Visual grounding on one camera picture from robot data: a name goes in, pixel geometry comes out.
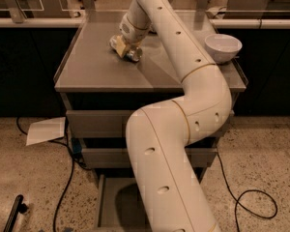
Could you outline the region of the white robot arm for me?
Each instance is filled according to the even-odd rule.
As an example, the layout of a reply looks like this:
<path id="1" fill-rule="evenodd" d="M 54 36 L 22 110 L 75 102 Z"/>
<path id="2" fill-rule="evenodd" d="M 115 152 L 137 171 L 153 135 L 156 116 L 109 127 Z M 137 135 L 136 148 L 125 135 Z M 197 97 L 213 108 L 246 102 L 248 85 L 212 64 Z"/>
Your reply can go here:
<path id="1" fill-rule="evenodd" d="M 168 0 L 132 0 L 118 50 L 155 28 L 184 94 L 137 109 L 126 141 L 132 170 L 153 232 L 221 232 L 185 148 L 218 131 L 232 98 L 219 67 L 175 14 Z"/>

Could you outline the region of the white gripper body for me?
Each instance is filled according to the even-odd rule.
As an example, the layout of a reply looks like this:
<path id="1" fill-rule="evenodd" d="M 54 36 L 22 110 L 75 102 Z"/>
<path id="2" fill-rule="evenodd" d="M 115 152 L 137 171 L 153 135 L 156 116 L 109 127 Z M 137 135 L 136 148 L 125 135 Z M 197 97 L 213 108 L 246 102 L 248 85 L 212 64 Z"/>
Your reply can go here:
<path id="1" fill-rule="evenodd" d="M 151 20 L 147 16 L 125 14 L 119 29 L 127 44 L 139 44 L 147 36 Z"/>

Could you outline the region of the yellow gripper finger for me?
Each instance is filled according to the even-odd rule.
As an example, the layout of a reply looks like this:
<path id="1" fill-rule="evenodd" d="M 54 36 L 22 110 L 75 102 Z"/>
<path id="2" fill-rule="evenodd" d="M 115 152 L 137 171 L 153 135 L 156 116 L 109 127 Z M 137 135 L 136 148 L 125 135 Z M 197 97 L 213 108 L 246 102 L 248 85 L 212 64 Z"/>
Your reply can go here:
<path id="1" fill-rule="evenodd" d="M 116 52 L 123 58 L 130 49 L 130 44 L 125 40 L 123 36 L 116 37 Z"/>

